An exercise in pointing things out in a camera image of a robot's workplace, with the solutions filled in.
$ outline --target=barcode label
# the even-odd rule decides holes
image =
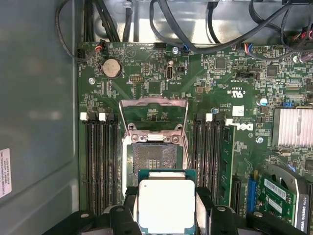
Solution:
[[[274,202],[272,199],[268,198],[268,203],[272,207],[274,207],[274,209],[277,210],[279,213],[282,213],[283,209],[276,202]]]
[[[281,190],[279,187],[277,187],[275,184],[271,183],[267,179],[264,180],[265,187],[269,188],[271,191],[276,193],[278,196],[283,198],[284,200],[286,199],[286,192]]]

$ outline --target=capacitor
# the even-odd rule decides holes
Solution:
[[[306,62],[312,60],[312,58],[313,58],[313,53],[309,53],[309,54],[300,56],[299,61],[301,63],[306,63]]]
[[[259,105],[259,106],[267,106],[267,104],[268,104],[268,99],[266,99],[266,98],[258,99],[258,100],[256,101],[256,104]]]

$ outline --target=sticker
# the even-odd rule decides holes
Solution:
[[[234,117],[243,117],[245,115],[244,106],[233,106],[233,116]]]
[[[282,213],[283,209],[281,206],[279,206],[276,202],[274,202],[272,199],[268,198],[268,203],[274,207],[275,210],[277,210],[279,213]]]
[[[286,200],[287,194],[285,191],[281,190],[279,187],[277,187],[275,184],[271,183],[267,179],[264,180],[265,187],[269,188],[271,191],[276,193],[278,196]]]
[[[12,191],[10,149],[0,150],[0,198]]]

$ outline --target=screw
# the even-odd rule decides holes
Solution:
[[[179,138],[177,136],[173,136],[172,137],[172,142],[173,143],[178,143],[179,142]]]
[[[257,137],[257,138],[255,139],[255,141],[256,141],[257,143],[263,143],[264,139],[263,139],[262,137]]]
[[[93,85],[93,84],[96,83],[96,79],[94,79],[93,77],[91,77],[91,78],[88,79],[88,82],[89,82],[90,85]]]
[[[226,211],[225,207],[217,207],[217,210],[218,210],[218,211],[221,211],[221,212]]]
[[[219,109],[218,108],[212,108],[211,109],[211,113],[218,114],[219,113]]]
[[[132,135],[131,139],[132,139],[132,142],[138,141],[138,135]]]
[[[172,48],[172,53],[173,53],[174,55],[177,55],[178,52],[179,52],[178,47],[173,47],[173,48]]]
[[[262,213],[260,213],[260,212],[254,212],[253,213],[256,217],[259,217],[259,218],[261,218],[261,217],[263,217],[263,214]]]

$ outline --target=red wire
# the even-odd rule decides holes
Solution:
[[[95,50],[101,50],[102,46],[96,46]]]

